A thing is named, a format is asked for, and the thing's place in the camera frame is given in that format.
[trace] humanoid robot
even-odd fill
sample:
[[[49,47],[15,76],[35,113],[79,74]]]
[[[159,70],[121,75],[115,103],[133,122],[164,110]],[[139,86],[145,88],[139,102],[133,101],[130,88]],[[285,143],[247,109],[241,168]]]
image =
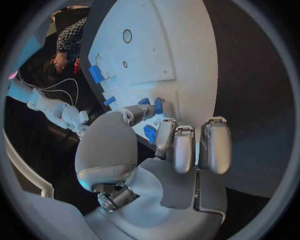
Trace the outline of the humanoid robot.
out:
[[[160,100],[164,120],[157,131],[144,128],[155,145],[155,157],[137,166],[137,137],[131,127],[155,116],[155,105],[109,111],[87,126],[85,111],[49,99],[16,78],[7,96],[42,111],[51,122],[80,138],[75,171],[81,186],[97,193],[100,207],[86,221],[100,238],[211,239],[218,232],[227,209],[221,175],[228,171],[232,154],[223,117],[203,124],[195,165],[193,126],[178,124],[172,104]]]

